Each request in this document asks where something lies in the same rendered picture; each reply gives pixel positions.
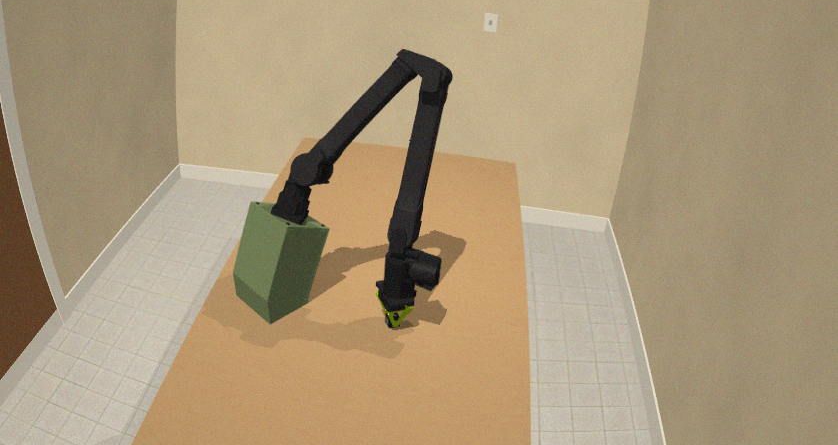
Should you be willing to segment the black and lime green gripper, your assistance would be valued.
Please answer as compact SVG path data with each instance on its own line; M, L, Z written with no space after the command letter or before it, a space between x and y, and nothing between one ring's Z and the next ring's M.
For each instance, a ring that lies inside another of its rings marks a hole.
M376 291L376 295L384 309L384 312L387 313L393 327L399 326L402 320L413 310L413 297L400 299L401 282L404 282L407 279L408 277L403 280L392 280L384 274L384 280L376 281L376 287L379 289ZM404 312L402 312L397 322L395 322L393 314L401 311Z

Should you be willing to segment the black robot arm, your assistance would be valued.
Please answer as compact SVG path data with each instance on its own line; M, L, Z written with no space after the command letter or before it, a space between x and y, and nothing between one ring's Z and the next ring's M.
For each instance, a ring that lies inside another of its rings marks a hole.
M441 258L412 246L419 237L424 196L448 95L445 91L448 92L453 75L449 68L430 57L406 49L401 49L397 56L309 153L300 154L293 160L289 178L271 214L301 225L309 214L308 199L312 190L309 186L330 183L333 164L347 146L406 84L417 75L421 76L416 116L387 234L388 251L391 252L385 255L386 277L392 280L408 277L401 282L400 288L400 299L405 299L414 297L415 285L432 291L439 284ZM416 226L415 222L418 222Z

